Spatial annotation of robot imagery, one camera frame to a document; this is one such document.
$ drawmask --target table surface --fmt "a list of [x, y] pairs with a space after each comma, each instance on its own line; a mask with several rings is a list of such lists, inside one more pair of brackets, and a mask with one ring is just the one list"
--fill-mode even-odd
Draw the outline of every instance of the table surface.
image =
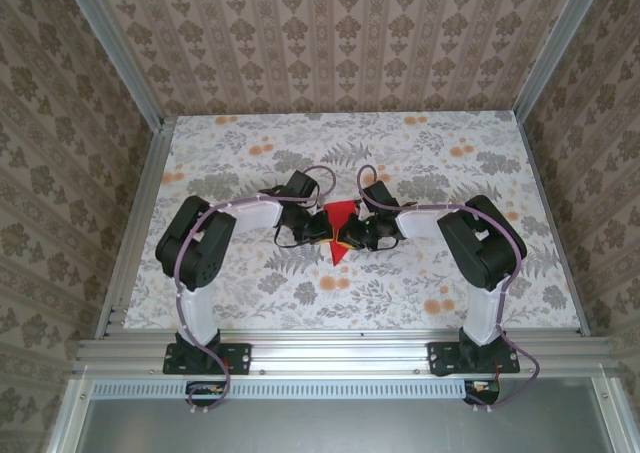
[[[294, 169], [323, 164], [338, 177], [327, 202], [356, 199], [355, 174], [366, 163], [401, 204], [491, 198], [529, 251], [505, 325], [579, 326], [520, 131], [513, 114], [500, 111], [179, 118], [125, 327], [178, 326], [175, 286], [154, 250], [187, 196], [212, 203], [249, 196], [285, 183]], [[329, 185], [325, 173], [316, 177]], [[279, 249], [267, 229], [234, 238], [206, 287], [219, 326], [235, 329], [457, 328], [467, 289], [441, 238], [350, 251], [334, 267], [328, 245]]]

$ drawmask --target patterned wallpaper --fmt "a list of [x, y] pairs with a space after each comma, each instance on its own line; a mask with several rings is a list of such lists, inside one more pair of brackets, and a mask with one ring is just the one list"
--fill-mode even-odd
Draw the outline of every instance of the patterned wallpaper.
[[102, 0], [164, 115], [510, 109], [566, 0]]
[[56, 419], [149, 139], [74, 0], [0, 0], [0, 451]]
[[640, 412], [640, 0], [595, 0], [525, 128], [590, 325]]

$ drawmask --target purple cable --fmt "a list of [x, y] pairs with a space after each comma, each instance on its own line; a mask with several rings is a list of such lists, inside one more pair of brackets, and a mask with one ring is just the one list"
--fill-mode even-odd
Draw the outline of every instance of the purple cable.
[[533, 374], [531, 375], [531, 377], [527, 380], [527, 382], [522, 386], [522, 388], [520, 388], [520, 390], [518, 390], [516, 393], [511, 395], [509, 398], [507, 398], [505, 400], [502, 400], [502, 401], [499, 401], [498, 403], [495, 403], [493, 405], [487, 405], [485, 402], [483, 402], [479, 398], [476, 398], [475, 396], [472, 396], [472, 395], [467, 395], [467, 396], [469, 398], [471, 398], [472, 400], [478, 402], [481, 406], [484, 406], [487, 410], [500, 408], [501, 406], [505, 406], [505, 405], [511, 403], [513, 400], [518, 398], [522, 393], [524, 393], [525, 390], [535, 381], [535, 379], [540, 374], [540, 363], [538, 363], [538, 360], [536, 360], [533, 357], [533, 355], [531, 355], [530, 353], [526, 352], [525, 350], [523, 350], [522, 348], [517, 346], [509, 338], [507, 338], [506, 333], [502, 329], [502, 316], [504, 314], [504, 303], [505, 303], [505, 300], [506, 300], [506, 297], [507, 297], [507, 288], [509, 288], [511, 283], [513, 283], [513, 281], [516, 279], [516, 277], [518, 276], [518, 273], [520, 273], [520, 270], [522, 268], [522, 254], [520, 253], [520, 248], [518, 248], [518, 244], [513, 239], [513, 237], [509, 234], [509, 232], [500, 223], [498, 223], [496, 220], [491, 218], [489, 215], [487, 215], [487, 214], [485, 214], [485, 213], [483, 213], [483, 212], [481, 212], [479, 210], [476, 210], [475, 208], [471, 208], [471, 207], [469, 207], [467, 205], [441, 204], [441, 205], [389, 206], [389, 205], [385, 205], [384, 203], [379, 203], [379, 202], [375, 201], [373, 198], [371, 198], [369, 195], [367, 195], [367, 193], [364, 191], [364, 188], [362, 187], [361, 177], [362, 177], [362, 173], [366, 169], [370, 169], [373, 172], [373, 181], [374, 182], [378, 179], [378, 172], [376, 171], [375, 167], [373, 165], [367, 164], [367, 165], [364, 165], [362, 168], [360, 168], [360, 170], [358, 171], [358, 175], [356, 177], [356, 182], [358, 184], [358, 190], [360, 191], [360, 196], [365, 198], [373, 206], [377, 206], [378, 208], [384, 208], [384, 209], [393, 210], [393, 211], [410, 211], [410, 210], [463, 210], [463, 211], [467, 211], [467, 212], [469, 212], [469, 213], [471, 213], [471, 214], [473, 214], [473, 215], [475, 215], [475, 216], [477, 216], [479, 218], [482, 218], [486, 222], [488, 222], [491, 226], [493, 226], [496, 230], [498, 230], [498, 232], [502, 236], [504, 236], [504, 238], [509, 242], [509, 245], [513, 249], [513, 253], [514, 253], [515, 257], [516, 257], [516, 267], [514, 268], [513, 272], [511, 273], [511, 275], [509, 276], [507, 281], [505, 281], [502, 284], [502, 288], [500, 289], [500, 302], [498, 304], [498, 316], [496, 318], [496, 328], [498, 330], [498, 333], [502, 337], [502, 339], [505, 341], [505, 343], [507, 343], [511, 348], [513, 348], [517, 352], [519, 352], [522, 355], [524, 355], [525, 357], [527, 357], [535, 365], [535, 370], [534, 370]]
[[334, 173], [334, 171], [331, 168], [329, 168], [328, 166], [324, 166], [324, 165], [313, 165], [313, 166], [310, 166], [309, 168], [304, 170], [304, 173], [307, 173], [308, 171], [311, 171], [311, 170], [325, 170], [325, 171], [328, 171], [331, 174], [332, 184], [331, 184], [331, 186], [329, 187], [329, 189], [327, 191], [325, 191], [323, 193], [320, 193], [317, 196], [312, 196], [312, 197], [309, 197], [309, 198], [296, 198], [296, 197], [288, 197], [288, 196], [256, 195], [256, 196], [249, 197], [249, 198], [239, 198], [239, 199], [230, 200], [230, 201], [227, 201], [227, 202], [224, 202], [224, 203], [218, 203], [217, 205], [209, 207], [209, 209], [207, 211], [205, 211], [202, 214], [202, 216], [200, 216], [200, 218], [198, 218], [198, 220], [195, 222], [195, 224], [193, 225], [193, 227], [189, 231], [189, 234], [185, 238], [184, 242], [182, 243], [182, 246], [180, 247], [180, 251], [178, 252], [178, 256], [176, 258], [176, 264], [175, 264], [175, 266], [173, 268], [173, 277], [174, 277], [174, 280], [175, 280], [176, 288], [178, 290], [177, 294], [176, 294], [176, 310], [178, 310], [178, 318], [180, 319], [180, 325], [182, 325], [182, 329], [186, 333], [186, 335], [189, 338], [189, 340], [191, 341], [191, 343], [196, 348], [198, 348], [200, 351], [203, 351], [204, 353], [209, 355], [211, 358], [213, 358], [213, 360], [222, 369], [222, 372], [224, 373], [224, 379], [225, 379], [225, 385], [224, 385], [224, 389], [223, 389], [221, 395], [211, 405], [206, 406], [206, 407], [198, 407], [198, 406], [193, 404], [193, 394], [194, 394], [194, 392], [196, 390], [204, 388], [204, 385], [201, 385], [201, 384], [194, 385], [192, 387], [192, 389], [189, 391], [189, 395], [187, 397], [187, 402], [189, 403], [189, 406], [191, 406], [191, 411], [195, 411], [196, 409], [199, 409], [201, 411], [205, 411], [206, 412], [209, 409], [215, 408], [220, 403], [222, 403], [222, 401], [229, 394], [229, 388], [231, 387], [231, 375], [229, 374], [229, 370], [227, 369], [225, 364], [222, 362], [220, 357], [218, 355], [216, 355], [213, 351], [211, 351], [209, 348], [207, 348], [205, 345], [200, 343], [195, 338], [195, 336], [193, 336], [193, 333], [191, 333], [191, 330], [189, 329], [189, 325], [187, 325], [187, 321], [186, 321], [186, 318], [184, 316], [184, 311], [182, 310], [182, 301], [180, 300], [182, 298], [182, 291], [184, 290], [184, 287], [183, 287], [182, 283], [180, 283], [180, 267], [182, 266], [182, 261], [184, 260], [184, 256], [186, 254], [187, 248], [188, 248], [189, 244], [191, 243], [191, 240], [193, 240], [193, 237], [196, 235], [196, 233], [200, 230], [200, 228], [204, 224], [204, 222], [207, 221], [207, 218], [209, 218], [216, 211], [221, 210], [223, 208], [227, 208], [229, 206], [237, 206], [237, 205], [243, 205], [243, 204], [247, 204], [247, 203], [252, 203], [256, 199], [259, 200], [260, 198], [265, 198], [266, 201], [289, 201], [289, 202], [295, 202], [295, 203], [307, 203], [309, 201], [318, 201], [318, 202], [321, 201], [323, 198], [325, 198], [327, 195], [329, 195], [333, 191], [333, 189], [336, 187], [336, 183], [337, 183], [336, 174]]

